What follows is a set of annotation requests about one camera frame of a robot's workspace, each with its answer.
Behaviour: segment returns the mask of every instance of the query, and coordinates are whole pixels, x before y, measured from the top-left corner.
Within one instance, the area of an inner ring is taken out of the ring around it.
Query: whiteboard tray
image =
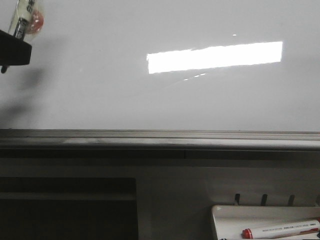
[[[214,239],[242,239],[244,229],[320,217],[320,207],[230,206],[212,207]],[[319,239],[317,233],[281,239]]]

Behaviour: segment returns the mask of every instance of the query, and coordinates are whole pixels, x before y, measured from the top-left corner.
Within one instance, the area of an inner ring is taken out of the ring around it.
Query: white marker barrel
[[[242,237],[244,239],[270,239],[318,232],[319,230],[320,218],[264,227],[247,228],[242,231]]]
[[[18,0],[12,17],[9,33],[17,39],[23,40],[30,22],[36,0]]]

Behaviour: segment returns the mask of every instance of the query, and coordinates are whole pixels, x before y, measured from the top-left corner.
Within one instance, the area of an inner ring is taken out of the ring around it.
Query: whiteboard
[[[9,28],[14,7],[0,1],[0,29]],[[0,75],[0,128],[320,131],[318,0],[44,7],[31,64]],[[283,44],[278,62],[148,69],[148,54],[271,42]]]

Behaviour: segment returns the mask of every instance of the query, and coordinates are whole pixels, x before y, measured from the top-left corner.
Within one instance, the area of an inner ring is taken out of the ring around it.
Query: black bracket
[[[5,73],[8,66],[28,65],[32,46],[0,30],[0,66]]]

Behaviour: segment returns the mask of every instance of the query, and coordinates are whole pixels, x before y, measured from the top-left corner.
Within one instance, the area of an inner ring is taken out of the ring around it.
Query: red marker cap
[[[242,238],[243,239],[253,239],[252,232],[249,228],[242,231]]]
[[[27,29],[28,34],[36,34],[44,25],[44,16],[38,10],[33,10],[32,21]]]

